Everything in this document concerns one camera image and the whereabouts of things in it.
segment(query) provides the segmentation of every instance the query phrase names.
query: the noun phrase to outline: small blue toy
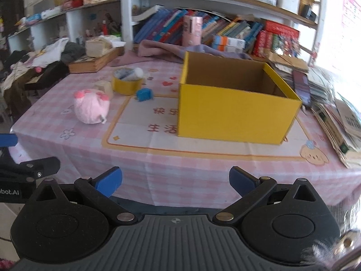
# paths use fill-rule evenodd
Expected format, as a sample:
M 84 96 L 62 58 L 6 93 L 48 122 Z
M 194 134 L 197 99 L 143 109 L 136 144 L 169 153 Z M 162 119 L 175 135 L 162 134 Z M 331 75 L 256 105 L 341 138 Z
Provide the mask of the small blue toy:
M 142 88 L 136 95 L 139 102 L 153 99 L 153 91 L 150 88 Z

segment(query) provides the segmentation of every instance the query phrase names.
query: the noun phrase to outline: gray ribbed surface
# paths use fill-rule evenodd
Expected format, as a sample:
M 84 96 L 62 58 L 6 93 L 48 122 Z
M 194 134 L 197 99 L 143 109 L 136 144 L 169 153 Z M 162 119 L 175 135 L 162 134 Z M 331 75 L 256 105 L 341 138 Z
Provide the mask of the gray ribbed surface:
M 118 227 L 98 252 L 77 262 L 48 265 L 21 260 L 12 271 L 321 271 L 289 267 L 252 253 L 231 227 L 206 215 L 146 215 L 135 226 Z

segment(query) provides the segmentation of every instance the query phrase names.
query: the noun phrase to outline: printed red heart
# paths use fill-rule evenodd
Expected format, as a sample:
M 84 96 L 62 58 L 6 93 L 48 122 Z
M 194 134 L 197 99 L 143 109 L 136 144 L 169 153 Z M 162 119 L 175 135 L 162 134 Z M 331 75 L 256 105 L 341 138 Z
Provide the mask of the printed red heart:
M 173 82 L 162 82 L 163 86 L 171 86 Z

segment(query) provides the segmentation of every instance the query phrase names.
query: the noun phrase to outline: red bottle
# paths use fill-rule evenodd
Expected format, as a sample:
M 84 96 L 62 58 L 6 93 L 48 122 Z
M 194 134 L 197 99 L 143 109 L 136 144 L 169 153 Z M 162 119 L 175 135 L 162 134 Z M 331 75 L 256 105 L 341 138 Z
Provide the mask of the red bottle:
M 104 36 L 108 35 L 108 28 L 106 26 L 106 21 L 105 20 L 103 20 L 102 32 L 103 32 Z

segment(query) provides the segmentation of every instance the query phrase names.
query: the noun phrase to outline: cable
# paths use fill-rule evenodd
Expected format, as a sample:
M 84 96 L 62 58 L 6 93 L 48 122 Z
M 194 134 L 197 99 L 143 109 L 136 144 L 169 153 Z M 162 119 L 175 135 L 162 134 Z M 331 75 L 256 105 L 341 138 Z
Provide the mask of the cable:
M 0 240 L 8 241 L 9 243 L 11 243 L 11 240 L 8 240 L 7 238 L 3 238 L 1 236 L 0 236 Z

